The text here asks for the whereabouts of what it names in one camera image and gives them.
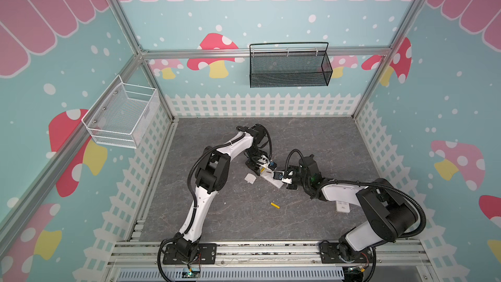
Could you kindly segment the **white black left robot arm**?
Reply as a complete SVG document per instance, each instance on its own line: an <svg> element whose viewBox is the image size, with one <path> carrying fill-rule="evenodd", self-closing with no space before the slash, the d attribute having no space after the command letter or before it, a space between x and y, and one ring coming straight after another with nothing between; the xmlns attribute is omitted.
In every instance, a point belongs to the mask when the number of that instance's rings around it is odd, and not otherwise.
<svg viewBox="0 0 501 282"><path fill-rule="evenodd" d="M187 186L193 203L185 223L169 242L177 257L190 263L198 256L202 227L215 195L228 181L232 159L243 154L245 164L255 176L276 167L272 161L272 143L268 130L261 124L237 127L237 135L224 144L208 146L189 171Z"/></svg>

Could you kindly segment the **white battery cover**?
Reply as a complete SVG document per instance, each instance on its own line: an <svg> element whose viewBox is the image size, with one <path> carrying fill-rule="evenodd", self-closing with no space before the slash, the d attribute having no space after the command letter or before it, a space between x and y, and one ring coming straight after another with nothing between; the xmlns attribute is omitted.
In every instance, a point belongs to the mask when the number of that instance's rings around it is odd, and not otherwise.
<svg viewBox="0 0 501 282"><path fill-rule="evenodd" d="M245 181L249 184L254 184L254 182L257 180L256 176L254 174L248 174L245 176Z"/></svg>

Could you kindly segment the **white remote control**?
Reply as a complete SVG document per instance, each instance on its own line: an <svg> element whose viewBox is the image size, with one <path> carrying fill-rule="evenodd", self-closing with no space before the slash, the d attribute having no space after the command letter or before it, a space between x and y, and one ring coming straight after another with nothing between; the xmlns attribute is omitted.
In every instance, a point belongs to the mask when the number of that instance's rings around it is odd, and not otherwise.
<svg viewBox="0 0 501 282"><path fill-rule="evenodd" d="M274 171L269 169L269 168L265 168L265 167L262 167L260 169L260 177L265 179L266 181L270 182L271 185L275 186L276 188L280 189L282 188L282 186L284 185L283 182L281 180L275 180L273 177L274 177Z"/></svg>
<svg viewBox="0 0 501 282"><path fill-rule="evenodd" d="M350 213L350 204L348 202L336 201L335 204L337 212L345 214Z"/></svg>

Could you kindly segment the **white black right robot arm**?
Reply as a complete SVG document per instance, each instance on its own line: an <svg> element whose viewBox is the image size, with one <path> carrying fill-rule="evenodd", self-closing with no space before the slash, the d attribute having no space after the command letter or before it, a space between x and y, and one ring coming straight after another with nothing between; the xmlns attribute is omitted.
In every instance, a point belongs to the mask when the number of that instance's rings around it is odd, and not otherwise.
<svg viewBox="0 0 501 282"><path fill-rule="evenodd" d="M366 221L343 234L334 245L321 243L320 251L345 263L356 262L363 252L424 231L424 209L410 195L384 178L372 182L325 178L311 155L273 174L288 189L301 186L311 199L359 206Z"/></svg>

